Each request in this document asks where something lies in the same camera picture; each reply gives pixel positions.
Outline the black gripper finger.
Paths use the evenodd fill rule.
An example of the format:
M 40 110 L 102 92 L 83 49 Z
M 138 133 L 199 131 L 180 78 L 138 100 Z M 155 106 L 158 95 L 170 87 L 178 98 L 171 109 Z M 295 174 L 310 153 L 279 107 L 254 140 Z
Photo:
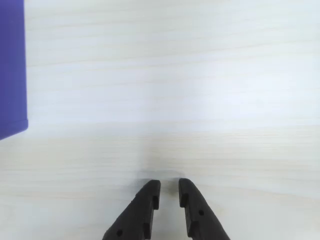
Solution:
M 193 240 L 228 240 L 220 221 L 196 185 L 188 178 L 178 181 L 179 205 L 185 211 L 187 236 Z
M 148 181 L 103 235 L 104 240 L 150 240 L 161 182 Z

